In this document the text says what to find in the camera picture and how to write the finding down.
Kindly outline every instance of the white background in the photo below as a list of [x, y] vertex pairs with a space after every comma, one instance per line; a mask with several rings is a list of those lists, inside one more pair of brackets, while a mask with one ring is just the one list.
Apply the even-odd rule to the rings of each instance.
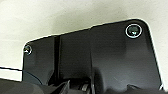
[[[139, 18], [147, 22], [164, 88], [168, 90], [167, 0], [0, 0], [0, 66], [22, 69], [23, 46], [44, 36]], [[0, 70], [21, 80], [21, 72]]]

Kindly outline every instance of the gray ring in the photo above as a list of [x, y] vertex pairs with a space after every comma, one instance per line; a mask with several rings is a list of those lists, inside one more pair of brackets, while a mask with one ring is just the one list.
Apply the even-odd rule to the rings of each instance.
[[30, 51], [28, 52], [28, 51], [24, 51], [24, 53], [26, 53], [27, 55], [30, 55], [31, 53], [32, 53], [32, 48], [31, 48], [31, 46], [30, 45], [25, 45], [25, 47], [29, 47], [30, 48]]
[[[138, 27], [140, 28], [140, 33], [139, 33], [137, 36], [130, 36], [130, 35], [128, 35], [128, 33], [127, 33], [127, 29], [128, 29], [130, 26], [132, 26], [132, 25], [136, 25], [136, 26], [138, 26]], [[130, 38], [137, 38], [137, 37], [139, 37], [139, 36], [141, 35], [141, 33], [142, 33], [142, 28], [141, 28], [141, 26], [139, 26], [138, 24], [130, 24], [130, 25], [127, 26], [127, 28], [126, 28], [126, 30], [125, 30], [125, 33], [126, 33], [126, 35], [127, 35], [128, 37], [130, 37]]]

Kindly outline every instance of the black plastic surface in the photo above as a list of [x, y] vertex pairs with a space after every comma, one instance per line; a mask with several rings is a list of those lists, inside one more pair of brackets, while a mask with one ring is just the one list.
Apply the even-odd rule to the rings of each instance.
[[[126, 35], [130, 24], [142, 28], [140, 36]], [[123, 92], [128, 84], [159, 89], [161, 81], [150, 37], [147, 24], [133, 19], [63, 34], [60, 38], [39, 39], [30, 42], [33, 51], [24, 55], [24, 70], [36, 75], [43, 84], [48, 83], [54, 70], [54, 83], [67, 79], [89, 79], [93, 83], [94, 79], [96, 94], [108, 90]], [[23, 80], [38, 82], [25, 74]]]
[[57, 88], [0, 79], [0, 94], [56, 94]]
[[[142, 27], [142, 34], [129, 38], [130, 24]], [[128, 84], [142, 89], [159, 89], [161, 82], [148, 26], [141, 20], [128, 20], [91, 28], [92, 65], [96, 94], [108, 89], [122, 92]]]
[[[24, 54], [23, 70], [38, 77], [43, 85], [48, 85], [50, 80], [56, 79], [57, 75], [54, 71], [55, 69], [57, 71], [55, 65], [58, 66], [58, 56], [56, 55], [59, 52], [59, 41], [59, 36], [50, 36], [30, 41], [26, 44], [32, 47], [32, 53], [30, 55]], [[29, 74], [22, 74], [22, 81], [40, 84], [37, 79]]]

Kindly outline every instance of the black plastic panel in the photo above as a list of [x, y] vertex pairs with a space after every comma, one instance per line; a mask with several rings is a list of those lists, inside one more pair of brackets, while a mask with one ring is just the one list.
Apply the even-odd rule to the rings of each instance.
[[0, 79], [1, 94], [59, 94], [59, 87]]
[[[126, 35], [125, 29], [130, 24], [142, 27], [139, 37]], [[95, 87], [99, 92], [108, 89], [125, 91], [128, 84], [143, 89], [159, 89], [157, 63], [149, 29], [143, 21], [128, 20], [95, 26], [90, 35]]]

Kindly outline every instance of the round hole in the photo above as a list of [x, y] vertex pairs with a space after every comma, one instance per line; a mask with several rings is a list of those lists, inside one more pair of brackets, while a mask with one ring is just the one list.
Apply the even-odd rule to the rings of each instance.
[[130, 38], [137, 38], [142, 33], [142, 28], [138, 24], [130, 24], [126, 30], [126, 35]]
[[26, 53], [27, 55], [30, 55], [32, 52], [32, 48], [30, 45], [25, 45], [24, 47], [24, 53]]

